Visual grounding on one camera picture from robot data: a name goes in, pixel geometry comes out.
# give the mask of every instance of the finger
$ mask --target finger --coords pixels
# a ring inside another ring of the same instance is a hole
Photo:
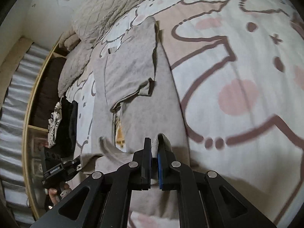
[[[58,201],[56,199],[56,194],[57,194],[56,189],[54,189],[54,188],[49,189],[50,199],[54,205],[56,205],[58,203]]]

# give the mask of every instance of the quilted blanket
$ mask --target quilted blanket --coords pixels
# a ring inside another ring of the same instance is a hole
[[[81,39],[78,52],[69,57],[58,83],[58,95],[71,86],[89,62],[93,47],[125,13],[144,0],[86,0],[74,15],[72,27]]]

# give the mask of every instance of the bed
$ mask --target bed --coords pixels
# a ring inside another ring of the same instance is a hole
[[[79,104],[74,157],[92,144],[92,59],[119,47],[125,31],[148,16],[161,30],[192,169],[217,171],[277,227],[287,227],[304,202],[304,24],[288,0],[145,0],[131,9],[66,92]],[[135,227],[152,220],[132,215]]]

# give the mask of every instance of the wooden shelf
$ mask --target wooden shelf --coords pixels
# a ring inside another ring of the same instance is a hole
[[[30,138],[33,134],[44,134],[46,135],[48,130],[45,128],[36,127],[29,124],[31,111],[33,108],[33,103],[35,100],[35,96],[39,87],[39,84],[41,82],[42,76],[45,72],[45,69],[51,59],[54,59],[55,57],[64,57],[66,58],[67,52],[63,51],[62,49],[59,49],[58,47],[58,41],[53,46],[52,50],[50,51],[49,55],[45,59],[42,68],[36,78],[35,84],[32,88],[30,98],[28,100],[24,122],[23,122],[23,132],[22,132],[22,170],[23,170],[23,176],[24,176],[24,182],[25,182],[25,189],[26,194],[28,196],[28,201],[31,206],[33,215],[35,219],[39,219],[42,214],[43,210],[41,210],[37,205],[37,199],[36,195],[33,189],[33,178],[31,176],[31,149],[30,149]]]

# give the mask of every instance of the brown dot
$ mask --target brown dot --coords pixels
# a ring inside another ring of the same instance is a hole
[[[257,29],[257,25],[253,22],[248,22],[247,23],[247,30],[249,32],[254,32]]]
[[[217,138],[215,141],[215,148],[220,150],[224,147],[224,140],[222,138]]]
[[[285,66],[284,66],[284,64],[282,63],[281,59],[278,56],[276,56],[273,59],[273,64],[276,67],[276,69],[279,70],[280,72],[285,71]]]
[[[212,147],[213,140],[211,138],[206,139],[205,141],[205,148],[210,149]]]

